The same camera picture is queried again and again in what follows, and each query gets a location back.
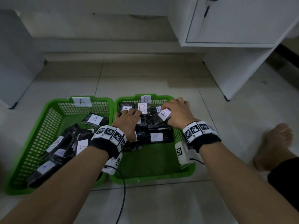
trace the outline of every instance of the person's left arm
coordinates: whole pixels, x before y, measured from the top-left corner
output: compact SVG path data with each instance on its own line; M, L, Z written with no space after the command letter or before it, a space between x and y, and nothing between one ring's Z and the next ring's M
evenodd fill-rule
M135 109L125 110L121 117L116 114L112 126L122 130L128 141L134 141L140 114ZM19 203L0 224L73 223L108 158L107 151L88 146Z

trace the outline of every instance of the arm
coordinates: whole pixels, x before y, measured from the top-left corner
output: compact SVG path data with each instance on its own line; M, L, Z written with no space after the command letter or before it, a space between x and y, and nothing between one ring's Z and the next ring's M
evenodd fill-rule
M165 103L168 123L184 129L198 121L181 97ZM299 223L299 213L261 176L250 170L222 143L203 145L199 153L228 209L238 223Z
M135 141L134 128L141 112L126 110L112 126L121 129L127 140ZM19 203L0 224L73 223L109 156L107 151L88 146L35 192Z

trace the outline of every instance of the hand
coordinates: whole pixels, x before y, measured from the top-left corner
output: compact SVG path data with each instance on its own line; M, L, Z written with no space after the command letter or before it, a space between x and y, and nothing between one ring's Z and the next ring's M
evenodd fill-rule
M182 130L188 124L194 121L200 121L192 115L189 102L184 101L182 97L166 102L162 106L162 110L166 108L171 111L171 118L168 120L168 124L172 127Z
M115 121L111 126L119 128L122 132L124 132L127 137L127 141L136 141L136 135L134 133L135 126L137 124L138 118L142 114L141 111L130 108L128 110L124 110L122 115L119 117L119 114L115 114Z

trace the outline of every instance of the person's right arm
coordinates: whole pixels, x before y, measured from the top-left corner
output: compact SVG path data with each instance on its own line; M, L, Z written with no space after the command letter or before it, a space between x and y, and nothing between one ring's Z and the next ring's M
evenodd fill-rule
M188 101L181 97L165 103L168 124L184 129L196 121ZM203 145L199 153L207 171L237 222L299 223L299 213L265 179L254 173L221 142Z

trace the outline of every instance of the forearm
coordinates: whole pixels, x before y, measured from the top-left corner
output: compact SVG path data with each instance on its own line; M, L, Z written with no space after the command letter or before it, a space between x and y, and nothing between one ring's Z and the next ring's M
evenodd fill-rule
M203 145L199 152L238 223L299 223L289 202L222 143Z
M87 147L0 223L73 223L107 160L106 151Z

